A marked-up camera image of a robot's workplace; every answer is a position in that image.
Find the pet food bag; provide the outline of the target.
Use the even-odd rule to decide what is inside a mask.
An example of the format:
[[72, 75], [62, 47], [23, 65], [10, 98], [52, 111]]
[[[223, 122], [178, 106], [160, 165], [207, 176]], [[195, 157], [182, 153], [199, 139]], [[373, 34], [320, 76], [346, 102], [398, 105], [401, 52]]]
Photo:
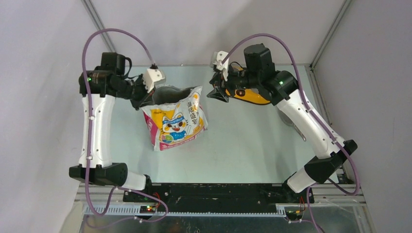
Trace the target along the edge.
[[142, 107], [154, 151], [164, 151], [196, 139], [208, 127], [200, 104], [203, 87], [160, 86], [152, 102]]

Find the yellow double pet bowl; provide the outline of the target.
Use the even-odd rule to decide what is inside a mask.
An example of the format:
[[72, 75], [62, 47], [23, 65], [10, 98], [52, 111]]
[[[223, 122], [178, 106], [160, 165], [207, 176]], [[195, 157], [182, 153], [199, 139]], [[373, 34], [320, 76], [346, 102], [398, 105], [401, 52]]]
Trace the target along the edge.
[[[243, 70], [239, 65], [230, 65], [229, 71], [230, 70]], [[244, 102], [256, 104], [256, 105], [267, 105], [270, 102], [266, 100], [264, 97], [262, 97], [256, 88], [254, 88], [254, 81], [249, 81], [248, 80], [248, 89], [237, 89], [237, 90], [230, 90], [226, 89], [226, 93], [228, 94], [229, 97], [235, 98]]]

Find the metal food scoop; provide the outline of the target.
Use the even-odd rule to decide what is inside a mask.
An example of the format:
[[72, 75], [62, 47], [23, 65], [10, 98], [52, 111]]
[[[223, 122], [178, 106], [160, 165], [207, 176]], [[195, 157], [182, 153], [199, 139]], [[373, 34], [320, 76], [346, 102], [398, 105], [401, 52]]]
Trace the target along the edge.
[[282, 122], [284, 124], [286, 124], [287, 126], [294, 128], [294, 130], [299, 134], [299, 136], [302, 138], [302, 140], [306, 142], [306, 140], [307, 140], [306, 137], [298, 129], [298, 127], [293, 123], [293, 121], [285, 113], [283, 113], [282, 111], [280, 111], [278, 114], [279, 114]]

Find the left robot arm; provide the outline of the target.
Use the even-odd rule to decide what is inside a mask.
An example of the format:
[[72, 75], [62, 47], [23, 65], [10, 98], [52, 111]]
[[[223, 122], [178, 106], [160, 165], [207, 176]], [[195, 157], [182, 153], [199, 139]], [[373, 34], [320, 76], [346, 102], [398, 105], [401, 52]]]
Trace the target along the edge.
[[151, 102], [155, 84], [165, 80], [156, 65], [145, 73], [129, 77], [125, 70], [131, 59], [115, 52], [102, 53], [101, 64], [79, 77], [84, 106], [84, 137], [79, 164], [69, 168], [69, 176], [92, 185], [134, 189], [141, 202], [153, 198], [149, 177], [128, 170], [125, 163], [114, 163], [110, 152], [110, 129], [116, 99], [129, 100], [138, 110]]

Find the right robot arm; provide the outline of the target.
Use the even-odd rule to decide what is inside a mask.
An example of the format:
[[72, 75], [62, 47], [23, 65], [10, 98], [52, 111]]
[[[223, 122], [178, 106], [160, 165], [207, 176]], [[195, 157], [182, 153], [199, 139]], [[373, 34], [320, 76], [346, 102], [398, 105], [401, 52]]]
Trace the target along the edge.
[[240, 97], [240, 92], [256, 90], [264, 100], [277, 107], [299, 129], [311, 144], [315, 156], [302, 169], [292, 174], [282, 190], [285, 201], [295, 203], [302, 191], [316, 183], [324, 183], [351, 155], [358, 145], [344, 140], [319, 117], [298, 80], [288, 71], [276, 70], [271, 51], [263, 44], [244, 49], [246, 67], [233, 68], [225, 51], [215, 52], [211, 67], [215, 74], [210, 80], [214, 89], [207, 97], [228, 102]]

